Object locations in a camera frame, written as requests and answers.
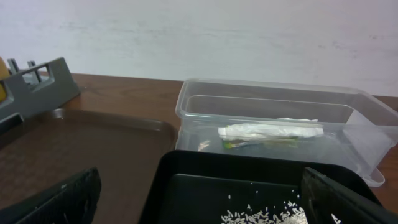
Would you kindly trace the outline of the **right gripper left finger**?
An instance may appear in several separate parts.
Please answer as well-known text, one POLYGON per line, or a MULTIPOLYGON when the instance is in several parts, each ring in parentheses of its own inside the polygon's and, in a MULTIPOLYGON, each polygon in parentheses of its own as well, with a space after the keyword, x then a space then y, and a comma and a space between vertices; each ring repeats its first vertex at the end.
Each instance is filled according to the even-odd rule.
POLYGON ((101 193, 96 167, 1 209, 1 223, 92 223, 101 193))

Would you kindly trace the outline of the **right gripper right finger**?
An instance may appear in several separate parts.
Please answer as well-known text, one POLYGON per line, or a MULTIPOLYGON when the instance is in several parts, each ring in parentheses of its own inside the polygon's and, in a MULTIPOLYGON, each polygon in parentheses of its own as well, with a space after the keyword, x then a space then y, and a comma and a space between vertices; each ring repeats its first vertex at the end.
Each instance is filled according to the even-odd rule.
POLYGON ((308 223, 397 224, 397 215, 312 168, 305 168, 301 206, 308 223))

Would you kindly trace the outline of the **rice food waste pile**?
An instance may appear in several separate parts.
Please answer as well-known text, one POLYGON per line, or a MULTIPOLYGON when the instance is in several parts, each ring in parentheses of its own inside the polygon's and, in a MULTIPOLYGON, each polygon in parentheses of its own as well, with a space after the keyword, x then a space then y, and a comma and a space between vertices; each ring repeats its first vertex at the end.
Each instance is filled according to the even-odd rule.
POLYGON ((213 202, 215 223, 308 224, 296 185, 234 181, 213 202))

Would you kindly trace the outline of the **green snack wrapper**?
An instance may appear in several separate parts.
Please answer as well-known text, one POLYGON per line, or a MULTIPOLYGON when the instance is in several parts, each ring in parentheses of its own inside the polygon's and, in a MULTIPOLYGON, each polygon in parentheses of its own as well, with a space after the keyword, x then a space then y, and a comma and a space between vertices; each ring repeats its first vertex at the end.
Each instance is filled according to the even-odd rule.
POLYGON ((275 138, 275 139, 250 139, 250 140, 222 140, 222 146, 225 149, 241 149, 251 146, 272 146, 288 145, 296 147, 299 137, 275 138))

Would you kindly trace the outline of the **yellow plate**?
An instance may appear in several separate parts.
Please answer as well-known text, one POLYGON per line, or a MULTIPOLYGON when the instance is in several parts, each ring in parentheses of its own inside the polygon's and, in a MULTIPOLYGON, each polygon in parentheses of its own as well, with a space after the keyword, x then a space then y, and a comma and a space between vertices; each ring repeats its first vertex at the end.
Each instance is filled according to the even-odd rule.
MULTIPOLYGON (((4 79, 8 78, 10 76, 9 70, 3 60, 2 57, 0 57, 0 81, 3 81, 4 79)), ((7 97, 6 89, 4 85, 1 83, 0 84, 0 102, 4 101, 7 97)))

